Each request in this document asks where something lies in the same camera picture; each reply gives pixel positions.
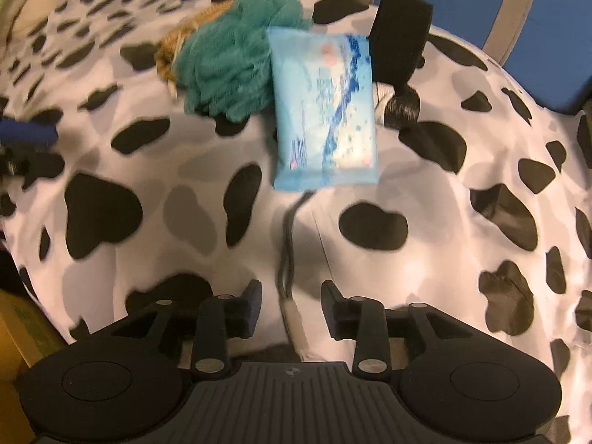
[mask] mesh bath sponge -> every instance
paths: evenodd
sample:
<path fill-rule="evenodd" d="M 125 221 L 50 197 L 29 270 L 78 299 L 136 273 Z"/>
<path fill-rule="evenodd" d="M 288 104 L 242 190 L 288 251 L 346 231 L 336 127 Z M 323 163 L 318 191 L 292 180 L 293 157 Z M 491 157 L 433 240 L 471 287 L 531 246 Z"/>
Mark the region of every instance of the mesh bath sponge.
<path fill-rule="evenodd" d="M 175 61 L 177 82 L 187 89 L 185 112 L 240 122 L 261 111 L 273 101 L 267 27 L 311 25 L 298 0 L 236 0 L 199 27 Z"/>

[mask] cow print fabric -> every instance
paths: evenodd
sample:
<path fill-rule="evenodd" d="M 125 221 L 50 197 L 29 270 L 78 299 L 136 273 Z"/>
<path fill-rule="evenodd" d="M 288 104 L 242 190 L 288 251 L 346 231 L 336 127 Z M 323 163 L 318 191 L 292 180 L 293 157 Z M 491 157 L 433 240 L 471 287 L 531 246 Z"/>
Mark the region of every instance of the cow print fabric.
<path fill-rule="evenodd" d="M 6 246 L 73 342 L 157 299 L 196 308 L 263 283 L 255 335 L 286 341 L 275 274 L 286 209 L 272 110 L 186 115 L 156 75 L 156 41 L 223 0 L 63 0 L 0 62 L 0 107 L 57 129 L 4 183 Z M 301 0 L 315 32 L 369 32 L 375 8 Z M 548 434 L 592 436 L 592 144 L 583 115 L 539 107 L 480 50 L 431 28 L 410 80 L 416 125 L 377 127 L 377 185 L 324 189 L 297 215 L 294 296 L 311 350 L 352 360 L 320 308 L 346 296 L 423 301 L 543 361 L 563 402 Z"/>

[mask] black and white fabric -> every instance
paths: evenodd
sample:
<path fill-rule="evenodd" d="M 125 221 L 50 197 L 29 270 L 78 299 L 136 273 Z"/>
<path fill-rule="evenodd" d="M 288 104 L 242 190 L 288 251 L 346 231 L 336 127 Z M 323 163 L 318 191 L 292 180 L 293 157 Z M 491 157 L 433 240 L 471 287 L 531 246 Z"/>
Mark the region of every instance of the black and white fabric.
<path fill-rule="evenodd" d="M 0 196 L 29 293 L 72 342 L 149 302 L 194 307 L 263 283 L 255 336 L 286 341 L 275 273 L 284 212 L 273 110 L 241 124 L 183 113 L 155 42 L 220 0 L 63 0 L 0 63 L 0 109 L 59 141 Z M 315 32 L 368 34 L 375 7 L 301 0 Z M 583 114 L 535 104 L 480 50 L 432 28 L 410 85 L 419 122 L 377 128 L 380 182 L 319 191 L 297 216 L 294 296 L 311 351 L 351 361 L 320 284 L 423 301 L 555 369 L 550 436 L 592 436 L 592 141 Z"/>

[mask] dark blue object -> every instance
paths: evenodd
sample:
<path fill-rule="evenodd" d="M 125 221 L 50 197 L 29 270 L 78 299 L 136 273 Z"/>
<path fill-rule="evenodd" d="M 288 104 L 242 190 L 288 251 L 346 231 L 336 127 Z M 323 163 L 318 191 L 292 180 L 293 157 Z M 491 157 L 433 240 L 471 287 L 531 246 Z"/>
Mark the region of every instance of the dark blue object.
<path fill-rule="evenodd" d="M 13 118 L 0 120 L 0 143 L 2 145 L 25 143 L 52 146 L 57 142 L 57 130 L 52 125 L 35 122 L 17 122 Z"/>

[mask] package sealed edge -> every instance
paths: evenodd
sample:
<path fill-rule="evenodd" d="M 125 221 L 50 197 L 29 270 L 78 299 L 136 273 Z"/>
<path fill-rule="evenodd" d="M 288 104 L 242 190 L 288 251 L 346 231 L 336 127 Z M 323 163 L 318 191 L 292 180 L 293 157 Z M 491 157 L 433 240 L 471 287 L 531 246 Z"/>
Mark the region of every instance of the package sealed edge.
<path fill-rule="evenodd" d="M 378 182 L 372 67 L 360 35 L 268 29 L 279 191 Z"/>

